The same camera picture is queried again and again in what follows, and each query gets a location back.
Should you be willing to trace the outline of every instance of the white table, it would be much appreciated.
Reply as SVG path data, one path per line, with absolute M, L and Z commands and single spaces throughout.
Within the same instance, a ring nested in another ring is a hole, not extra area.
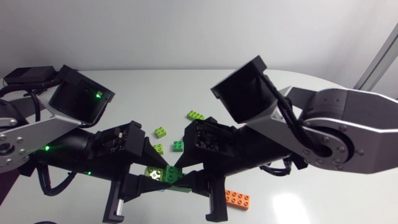
M 210 88 L 231 70 L 134 70 L 82 72 L 116 92 L 101 121 L 92 132 L 128 123 L 142 124 L 152 144 L 162 143 L 163 155 L 174 164 L 181 155 L 171 152 L 181 140 L 190 110 L 212 116 L 221 124 L 236 125 Z M 313 90 L 338 85 L 293 72 L 266 72 L 279 88 L 294 85 Z M 154 129 L 163 126 L 167 136 L 156 139 Z M 200 169 L 189 167 L 184 172 Z M 133 165 L 131 172 L 143 174 Z M 53 185 L 63 180 L 65 170 L 51 168 Z M 228 223 L 397 223 L 398 169 L 363 175 L 309 167 L 293 169 L 287 177 L 274 177 L 252 169 L 226 179 L 226 189 L 251 196 L 248 211 L 228 208 Z M 44 196 L 36 172 L 19 177 L 0 207 L 1 223 L 30 224 L 43 220 L 62 223 L 101 223 L 110 182 L 77 175 L 55 197 Z M 209 212 L 206 197 L 166 190 L 142 194 L 123 206 L 124 223 L 205 223 Z

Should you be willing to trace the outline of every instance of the lego brick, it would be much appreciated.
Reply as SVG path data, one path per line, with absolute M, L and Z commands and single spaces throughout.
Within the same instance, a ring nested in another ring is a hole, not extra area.
M 163 145 L 162 144 L 157 144 L 157 145 L 154 145 L 153 147 L 160 155 L 163 155 Z
M 184 149 L 183 141 L 175 141 L 173 144 L 173 152 L 182 152 Z
M 204 120 L 205 119 L 205 117 L 202 114 L 200 114 L 200 113 L 198 113 L 196 111 L 190 111 L 187 114 L 187 118 L 192 120 L 192 121 L 195 120 L 195 119 L 200 119 L 200 120 Z
M 180 179 L 183 176 L 185 176 L 185 174 L 182 173 L 181 168 L 167 165 L 162 181 L 169 183 L 169 184 L 173 184 L 174 182 L 176 182 L 178 179 Z M 186 192 L 186 193 L 191 192 L 191 189 L 188 189 L 185 187 L 176 187 L 176 186 L 172 186 L 171 188 L 169 188 L 167 190 L 174 190 L 174 191 Z
M 250 207 L 250 196 L 232 190 L 225 190 L 225 200 L 227 205 L 243 210 L 247 210 Z
M 157 136 L 158 138 L 164 137 L 164 136 L 166 136 L 166 130 L 165 130 L 164 128 L 162 128 L 162 127 L 157 128 L 157 129 L 155 130 L 155 134 L 156 134 L 156 136 Z
M 163 176 L 162 181 L 169 184 L 173 184 L 181 177 L 183 177 L 181 168 L 167 165 L 165 169 L 165 175 Z
M 185 193 L 189 193 L 192 190 L 185 188 L 185 187 L 176 187 L 176 186 L 172 186 L 171 188 L 167 189 L 167 190 L 174 190 L 174 191 L 178 191 L 178 192 L 185 192 Z
M 148 166 L 145 169 L 145 176 L 150 177 L 154 180 L 162 181 L 164 178 L 165 171 L 161 168 L 150 167 Z

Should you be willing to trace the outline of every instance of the light green lego brick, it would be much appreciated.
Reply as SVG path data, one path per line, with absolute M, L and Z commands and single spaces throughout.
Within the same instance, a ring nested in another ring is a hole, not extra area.
M 154 145 L 153 147 L 160 155 L 163 155 L 163 145 L 162 144 L 157 144 L 157 145 Z
M 173 152 L 182 152 L 184 149 L 183 141 L 175 141 L 173 144 Z
M 200 119 L 200 120 L 204 120 L 205 119 L 205 117 L 202 114 L 200 114 L 200 113 L 198 113 L 196 111 L 190 111 L 187 114 L 187 118 L 192 120 L 192 121 L 195 120 L 195 119 Z
M 162 128 L 162 127 L 157 128 L 157 129 L 155 130 L 155 134 L 156 134 L 156 136 L 157 136 L 158 138 L 164 137 L 164 136 L 166 136 L 166 130 L 165 130 L 164 128 Z
M 150 167 L 148 166 L 145 169 L 144 175 L 150 177 L 154 180 L 162 181 L 164 178 L 165 171 L 161 168 Z

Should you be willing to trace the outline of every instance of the orange lego brick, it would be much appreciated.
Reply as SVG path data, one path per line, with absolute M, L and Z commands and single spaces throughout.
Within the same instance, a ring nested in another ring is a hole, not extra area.
M 250 196 L 232 190 L 225 190 L 225 200 L 227 205 L 236 208 L 247 210 L 250 207 Z

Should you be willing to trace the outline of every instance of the green lego brick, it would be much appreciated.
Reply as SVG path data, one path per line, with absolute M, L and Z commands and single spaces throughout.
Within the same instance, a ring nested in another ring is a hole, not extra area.
M 190 111 L 187 114 L 187 118 L 192 120 L 192 121 L 195 120 L 195 119 L 200 119 L 200 120 L 204 120 L 205 119 L 205 117 L 202 114 L 200 114 L 198 112 L 195 112 L 195 111 Z
M 184 149 L 183 141 L 175 141 L 173 144 L 173 152 L 182 152 Z
M 156 136 L 157 136 L 158 138 L 164 137 L 164 136 L 166 136 L 166 130 L 165 130 L 164 128 L 162 128 L 162 127 L 157 128 L 157 129 L 155 130 L 155 134 L 156 134 Z
M 145 169 L 145 176 L 150 177 L 154 180 L 162 181 L 164 178 L 165 171 L 161 168 L 148 166 Z
M 165 175 L 164 175 L 163 182 L 173 184 L 177 180 L 181 179 L 181 177 L 183 177 L 183 176 L 185 176 L 185 174 L 182 173 L 181 168 L 167 165 L 167 167 L 165 169 Z M 192 191 L 189 188 L 177 187 L 177 186 L 171 186 L 171 188 L 168 188 L 167 190 L 174 190 L 174 191 L 186 192 L 186 193 Z
M 157 145 L 154 145 L 153 147 L 160 155 L 163 155 L 163 145 L 162 144 L 157 144 Z
M 172 186 L 171 188 L 168 188 L 167 190 L 174 190 L 174 191 L 179 191 L 179 192 L 185 192 L 185 193 L 189 193 L 192 190 L 185 188 L 185 187 L 176 187 L 176 186 Z
M 166 169 L 165 169 L 165 175 L 163 176 L 162 181 L 169 183 L 169 184 L 173 184 L 181 177 L 182 177 L 182 169 L 181 168 L 167 165 Z

